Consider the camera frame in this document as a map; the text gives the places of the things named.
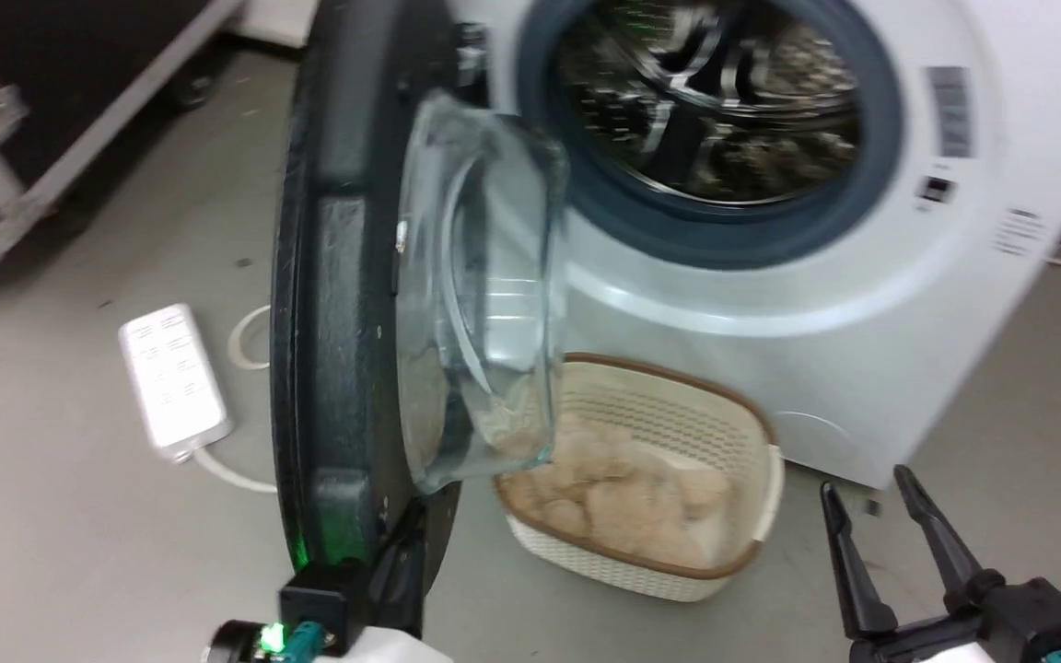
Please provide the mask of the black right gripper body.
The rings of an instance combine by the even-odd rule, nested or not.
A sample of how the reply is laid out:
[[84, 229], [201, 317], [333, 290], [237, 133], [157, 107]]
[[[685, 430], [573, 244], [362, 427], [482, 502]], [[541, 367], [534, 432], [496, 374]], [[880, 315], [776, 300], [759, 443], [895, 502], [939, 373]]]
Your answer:
[[847, 663], [1061, 663], [1061, 588], [981, 574], [978, 600], [953, 614], [855, 638]]

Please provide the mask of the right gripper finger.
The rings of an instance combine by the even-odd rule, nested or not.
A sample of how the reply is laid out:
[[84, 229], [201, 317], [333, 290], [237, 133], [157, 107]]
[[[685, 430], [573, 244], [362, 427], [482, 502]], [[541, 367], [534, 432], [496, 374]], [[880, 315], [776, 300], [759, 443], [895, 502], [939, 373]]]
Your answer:
[[893, 477], [908, 514], [925, 533], [944, 587], [947, 613], [972, 611], [981, 605], [990, 590], [1005, 585], [1005, 576], [995, 569], [981, 566], [908, 466], [897, 465]]
[[891, 634], [900, 623], [893, 609], [880, 599], [852, 539], [851, 517], [833, 483], [822, 483], [820, 500], [845, 636], [859, 641]]

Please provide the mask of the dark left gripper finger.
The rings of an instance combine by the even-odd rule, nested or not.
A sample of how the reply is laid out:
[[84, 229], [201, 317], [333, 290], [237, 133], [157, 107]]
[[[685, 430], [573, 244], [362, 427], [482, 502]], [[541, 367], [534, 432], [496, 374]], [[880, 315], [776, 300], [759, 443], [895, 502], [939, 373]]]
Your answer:
[[428, 557], [427, 500], [410, 501], [392, 535], [379, 551], [367, 595], [372, 599], [369, 624], [424, 638]]

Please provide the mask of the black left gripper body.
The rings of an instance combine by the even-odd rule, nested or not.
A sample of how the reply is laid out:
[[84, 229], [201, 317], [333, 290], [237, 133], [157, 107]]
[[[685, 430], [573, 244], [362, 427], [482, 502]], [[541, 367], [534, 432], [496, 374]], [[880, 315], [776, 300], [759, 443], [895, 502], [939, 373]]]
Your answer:
[[273, 663], [317, 663], [349, 655], [378, 612], [371, 596], [372, 568], [359, 559], [317, 562], [297, 572], [278, 592], [281, 645]]

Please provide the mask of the black washer door glass bowl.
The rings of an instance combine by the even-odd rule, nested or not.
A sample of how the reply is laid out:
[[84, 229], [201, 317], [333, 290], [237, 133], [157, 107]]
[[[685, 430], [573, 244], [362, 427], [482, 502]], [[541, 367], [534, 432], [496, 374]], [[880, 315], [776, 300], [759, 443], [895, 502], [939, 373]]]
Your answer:
[[490, 104], [467, 0], [319, 0], [297, 73], [269, 313], [292, 565], [401, 553], [429, 590], [464, 479], [554, 444], [566, 150]]

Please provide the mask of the white front-load washing machine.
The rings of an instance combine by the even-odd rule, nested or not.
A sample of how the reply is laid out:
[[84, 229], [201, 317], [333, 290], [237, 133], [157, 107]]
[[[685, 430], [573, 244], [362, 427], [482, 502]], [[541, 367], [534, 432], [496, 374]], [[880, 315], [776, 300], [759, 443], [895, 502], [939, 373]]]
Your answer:
[[[495, 109], [542, 129], [514, 94], [529, 4], [466, 7], [495, 21]], [[571, 173], [566, 343], [733, 388], [770, 416], [785, 458], [881, 488], [1061, 239], [1061, 0], [852, 4], [887, 46], [905, 110], [895, 175], [860, 226], [779, 267], [682, 267], [586, 222]], [[944, 64], [969, 70], [973, 158], [939, 155], [926, 70]]]

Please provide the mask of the grey rubber door gasket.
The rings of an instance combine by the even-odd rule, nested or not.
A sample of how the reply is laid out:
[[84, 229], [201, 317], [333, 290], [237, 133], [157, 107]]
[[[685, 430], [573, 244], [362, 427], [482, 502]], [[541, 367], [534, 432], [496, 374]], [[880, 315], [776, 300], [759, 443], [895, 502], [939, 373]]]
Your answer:
[[553, 54], [595, 0], [530, 0], [519, 17], [514, 94], [519, 114], [551, 132], [571, 158], [571, 204], [586, 222], [661, 261], [711, 271], [750, 271], [807, 259], [857, 229], [895, 175], [904, 99], [892, 57], [852, 0], [775, 0], [836, 46], [857, 80], [860, 156], [839, 180], [796, 200], [718, 206], [658, 192], [602, 163], [568, 112]]

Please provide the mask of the beige fluffy garment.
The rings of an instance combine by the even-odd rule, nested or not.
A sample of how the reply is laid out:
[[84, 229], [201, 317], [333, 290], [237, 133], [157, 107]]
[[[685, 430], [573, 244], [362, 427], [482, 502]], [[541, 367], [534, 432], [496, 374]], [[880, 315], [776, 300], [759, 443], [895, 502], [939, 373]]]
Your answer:
[[691, 528], [718, 514], [732, 491], [723, 471], [684, 469], [637, 444], [626, 428], [568, 413], [547, 461], [495, 485], [530, 523], [682, 569], [711, 568]]

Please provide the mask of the cream laundry basket brown rim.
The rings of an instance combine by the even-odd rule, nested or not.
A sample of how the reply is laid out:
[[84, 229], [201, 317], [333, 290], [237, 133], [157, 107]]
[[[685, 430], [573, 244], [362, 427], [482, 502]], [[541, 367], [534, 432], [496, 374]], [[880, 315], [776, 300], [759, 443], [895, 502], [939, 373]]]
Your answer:
[[716, 383], [661, 366], [571, 353], [557, 391], [547, 458], [566, 413], [626, 428], [637, 444], [684, 469], [705, 467], [729, 476], [732, 491], [725, 508], [691, 528], [712, 565], [653, 563], [530, 523], [514, 511], [494, 482], [495, 496], [523, 549], [594, 582], [682, 603], [710, 599], [753, 561], [782, 504], [785, 463], [775, 431], [752, 403]]

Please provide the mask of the white power strip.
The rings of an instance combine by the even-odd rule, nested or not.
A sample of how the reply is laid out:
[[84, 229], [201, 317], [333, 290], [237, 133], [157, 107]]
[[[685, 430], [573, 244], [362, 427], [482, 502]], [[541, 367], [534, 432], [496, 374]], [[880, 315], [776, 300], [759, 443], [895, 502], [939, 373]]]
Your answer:
[[166, 306], [124, 322], [123, 362], [151, 448], [169, 463], [190, 460], [233, 428], [189, 306]]

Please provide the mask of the grey label sticker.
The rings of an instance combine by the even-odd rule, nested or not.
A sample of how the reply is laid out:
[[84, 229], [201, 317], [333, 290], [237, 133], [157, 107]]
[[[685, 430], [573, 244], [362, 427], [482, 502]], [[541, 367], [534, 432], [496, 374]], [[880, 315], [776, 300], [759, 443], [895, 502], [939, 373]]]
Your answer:
[[973, 158], [975, 134], [968, 68], [944, 64], [928, 67], [926, 73], [938, 115], [939, 155]]

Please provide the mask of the steel washer drum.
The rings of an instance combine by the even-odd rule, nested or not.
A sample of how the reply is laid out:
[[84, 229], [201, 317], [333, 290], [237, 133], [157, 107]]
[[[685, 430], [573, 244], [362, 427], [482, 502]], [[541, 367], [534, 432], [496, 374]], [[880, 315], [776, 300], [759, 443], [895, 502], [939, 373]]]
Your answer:
[[658, 192], [796, 200], [860, 156], [857, 80], [775, 0], [595, 0], [552, 64], [601, 162]]

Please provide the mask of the black caster wheel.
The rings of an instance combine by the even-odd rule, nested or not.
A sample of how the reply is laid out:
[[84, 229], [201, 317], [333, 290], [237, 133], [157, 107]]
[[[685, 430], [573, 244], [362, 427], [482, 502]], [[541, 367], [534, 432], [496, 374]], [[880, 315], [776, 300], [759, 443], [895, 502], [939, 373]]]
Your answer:
[[206, 68], [186, 67], [173, 73], [160, 95], [166, 106], [176, 112], [202, 108], [215, 93], [218, 76]]

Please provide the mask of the black flight case aluminium edges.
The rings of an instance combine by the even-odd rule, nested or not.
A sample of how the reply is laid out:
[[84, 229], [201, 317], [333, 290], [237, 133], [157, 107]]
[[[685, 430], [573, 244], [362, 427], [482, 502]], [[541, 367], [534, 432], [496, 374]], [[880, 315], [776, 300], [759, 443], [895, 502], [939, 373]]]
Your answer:
[[0, 0], [0, 261], [247, 0]]

